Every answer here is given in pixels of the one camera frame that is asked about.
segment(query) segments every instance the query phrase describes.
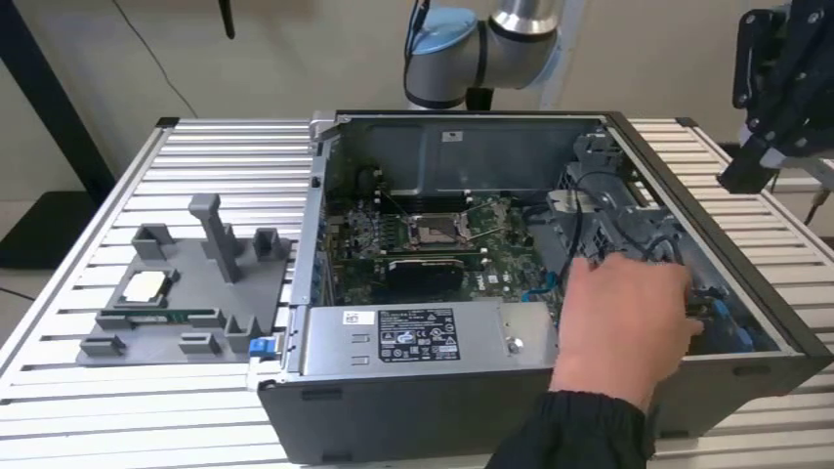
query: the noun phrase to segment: motherboard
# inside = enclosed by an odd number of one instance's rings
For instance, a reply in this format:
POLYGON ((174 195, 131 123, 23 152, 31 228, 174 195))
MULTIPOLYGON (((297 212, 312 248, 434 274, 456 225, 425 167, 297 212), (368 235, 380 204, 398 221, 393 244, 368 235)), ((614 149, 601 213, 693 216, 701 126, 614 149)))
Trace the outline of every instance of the motherboard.
POLYGON ((378 194, 329 217, 337 305, 544 301, 558 309, 524 207, 508 194, 418 200, 378 194))

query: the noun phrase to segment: silver metal plate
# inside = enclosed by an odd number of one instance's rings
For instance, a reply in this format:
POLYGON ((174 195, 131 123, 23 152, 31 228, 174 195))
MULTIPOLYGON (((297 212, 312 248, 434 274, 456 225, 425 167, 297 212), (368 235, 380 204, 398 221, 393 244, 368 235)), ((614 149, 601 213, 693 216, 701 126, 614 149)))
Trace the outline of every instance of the silver metal plate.
MULTIPOLYGON (((728 157, 700 129, 683 127, 675 119, 633 122, 834 348, 832 250, 769 194, 731 195, 719 187, 715 173, 728 157)), ((131 261, 137 224, 174 223, 174 236, 199 236, 185 217, 193 193, 223 193, 223 216, 239 235, 264 224, 298 238, 306 151, 305 121, 183 120, 174 130, 154 133, 0 350, 0 468, 298 467, 288 462, 258 398, 246 389, 245 364, 82 368, 75 357, 78 335, 93 330, 95 309, 131 261)), ((289 298, 290 291, 282 297, 289 298)), ((286 309, 280 318, 288 320, 286 309)), ((833 428, 831 367, 793 395, 745 405, 707 437, 660 442, 649 467, 833 467, 833 428)), ((388 467, 474 468, 484 466, 486 457, 388 467)))

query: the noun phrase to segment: black stand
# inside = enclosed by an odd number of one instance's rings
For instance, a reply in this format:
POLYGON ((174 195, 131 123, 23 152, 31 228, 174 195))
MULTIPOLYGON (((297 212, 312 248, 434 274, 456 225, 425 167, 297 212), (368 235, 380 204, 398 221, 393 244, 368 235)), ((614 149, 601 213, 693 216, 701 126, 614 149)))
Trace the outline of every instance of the black stand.
POLYGON ((87 190, 46 193, 0 241, 0 268, 53 269, 115 180, 13 0, 0 0, 0 59, 87 190))
POLYGON ((493 88, 468 88, 468 110, 492 110, 494 93, 493 88))

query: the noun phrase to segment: human hand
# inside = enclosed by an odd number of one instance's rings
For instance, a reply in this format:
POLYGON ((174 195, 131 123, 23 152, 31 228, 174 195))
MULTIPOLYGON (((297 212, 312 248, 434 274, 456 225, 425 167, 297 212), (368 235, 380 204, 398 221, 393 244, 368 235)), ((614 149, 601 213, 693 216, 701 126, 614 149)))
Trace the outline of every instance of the human hand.
POLYGON ((604 394, 646 411, 654 387, 704 331, 687 317, 691 281, 687 267, 650 265, 621 253, 597 269, 588 259, 574 260, 552 391, 604 394))

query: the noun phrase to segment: black sleeve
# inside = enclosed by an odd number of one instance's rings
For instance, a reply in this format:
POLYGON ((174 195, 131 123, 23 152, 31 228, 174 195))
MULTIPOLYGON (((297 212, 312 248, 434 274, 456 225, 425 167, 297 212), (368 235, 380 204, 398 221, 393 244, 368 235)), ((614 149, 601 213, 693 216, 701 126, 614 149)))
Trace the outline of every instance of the black sleeve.
POLYGON ((626 401, 590 393, 548 393, 486 469, 645 468, 654 454, 645 426, 644 413, 626 401))

